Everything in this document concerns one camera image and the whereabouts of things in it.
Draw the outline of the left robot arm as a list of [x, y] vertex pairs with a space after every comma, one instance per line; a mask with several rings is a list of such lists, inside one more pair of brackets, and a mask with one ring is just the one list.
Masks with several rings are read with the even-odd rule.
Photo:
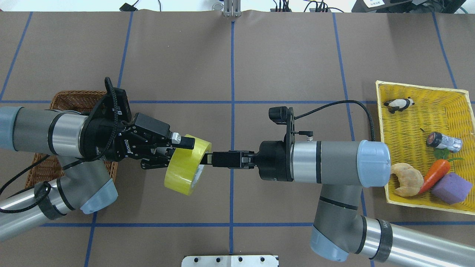
[[105, 78], [105, 94], [89, 113], [59, 109], [1, 108], [1, 149], [35, 152], [37, 159], [1, 186], [56, 160], [54, 177], [31, 182], [1, 201], [1, 241], [64, 218], [72, 211], [93, 214], [118, 198], [107, 163], [137, 159], [143, 169], [166, 168], [194, 138], [160, 120], [132, 115], [126, 92]]

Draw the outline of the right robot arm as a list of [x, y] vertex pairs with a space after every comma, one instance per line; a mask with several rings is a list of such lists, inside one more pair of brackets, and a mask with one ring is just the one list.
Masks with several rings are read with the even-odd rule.
[[363, 188], [389, 182], [390, 152], [383, 142], [263, 141], [258, 152], [207, 152], [200, 163], [258, 167], [268, 181], [321, 184], [310, 247], [328, 260], [361, 254], [403, 267], [474, 266], [474, 247], [358, 214]]

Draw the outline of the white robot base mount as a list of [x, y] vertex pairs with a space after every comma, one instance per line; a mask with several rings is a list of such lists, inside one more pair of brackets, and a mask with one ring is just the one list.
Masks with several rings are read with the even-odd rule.
[[182, 267], [279, 267], [279, 257], [274, 255], [211, 255], [186, 256]]

